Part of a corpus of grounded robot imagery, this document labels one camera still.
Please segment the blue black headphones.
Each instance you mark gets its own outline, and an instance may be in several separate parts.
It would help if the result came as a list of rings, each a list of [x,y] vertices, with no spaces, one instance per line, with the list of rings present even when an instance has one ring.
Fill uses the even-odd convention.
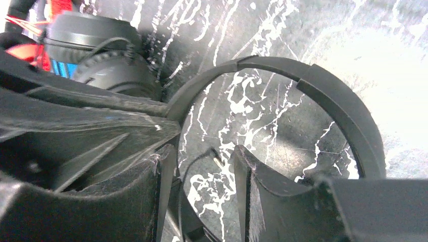
[[[52,73],[114,93],[161,100],[161,84],[129,22],[65,11],[44,33]]]

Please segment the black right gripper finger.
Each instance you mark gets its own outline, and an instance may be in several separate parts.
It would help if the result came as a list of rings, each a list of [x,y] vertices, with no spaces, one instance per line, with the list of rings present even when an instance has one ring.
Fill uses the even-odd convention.
[[[56,192],[109,179],[146,160],[180,131],[144,113],[1,98],[1,171]]]
[[[160,241],[176,148],[79,192],[54,193],[1,174],[1,241]]]
[[[1,51],[1,87],[43,101],[73,107],[109,108],[165,117],[167,105],[149,98],[113,93],[54,74],[37,71],[24,60]]]
[[[427,241],[427,180],[319,176],[298,184],[233,152],[242,241]]]

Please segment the red headphones with cable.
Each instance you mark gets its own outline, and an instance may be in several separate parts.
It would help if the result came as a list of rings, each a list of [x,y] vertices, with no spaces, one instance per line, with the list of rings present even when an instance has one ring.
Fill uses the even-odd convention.
[[[73,1],[45,1],[48,19],[30,22],[25,20],[36,1],[10,1],[5,14],[5,30],[1,33],[1,49],[35,67],[51,71],[51,64],[44,45],[23,34],[24,30],[40,37],[44,28],[63,11],[76,9]]]

